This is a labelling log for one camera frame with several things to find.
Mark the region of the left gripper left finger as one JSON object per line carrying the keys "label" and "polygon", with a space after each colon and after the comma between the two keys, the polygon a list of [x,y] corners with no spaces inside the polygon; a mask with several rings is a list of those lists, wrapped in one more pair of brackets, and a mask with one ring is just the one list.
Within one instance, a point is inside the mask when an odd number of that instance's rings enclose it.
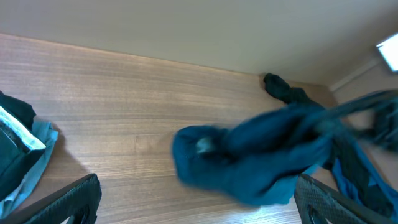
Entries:
{"label": "left gripper left finger", "polygon": [[1,224],[94,224],[102,196],[96,174],[88,174],[28,207],[1,220]]}

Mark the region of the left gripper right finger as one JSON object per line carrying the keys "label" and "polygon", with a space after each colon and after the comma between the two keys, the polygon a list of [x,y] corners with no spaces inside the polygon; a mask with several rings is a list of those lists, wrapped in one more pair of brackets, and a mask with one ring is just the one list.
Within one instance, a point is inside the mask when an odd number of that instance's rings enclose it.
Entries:
{"label": "left gripper right finger", "polygon": [[394,224],[306,174],[298,178],[294,199],[304,224]]}

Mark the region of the dark blue shorts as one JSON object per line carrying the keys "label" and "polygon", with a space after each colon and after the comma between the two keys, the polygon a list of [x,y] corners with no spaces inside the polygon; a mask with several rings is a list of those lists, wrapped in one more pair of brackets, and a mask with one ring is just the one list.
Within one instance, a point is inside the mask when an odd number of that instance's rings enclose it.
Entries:
{"label": "dark blue shorts", "polygon": [[330,109],[318,105],[291,103],[279,110],[260,114],[228,129],[217,126],[189,126],[179,130],[172,142],[172,156],[178,178],[186,185],[222,192],[246,203],[258,166],[255,156],[276,149],[285,138],[353,139],[373,126],[376,108],[397,100],[397,91],[373,93]]}

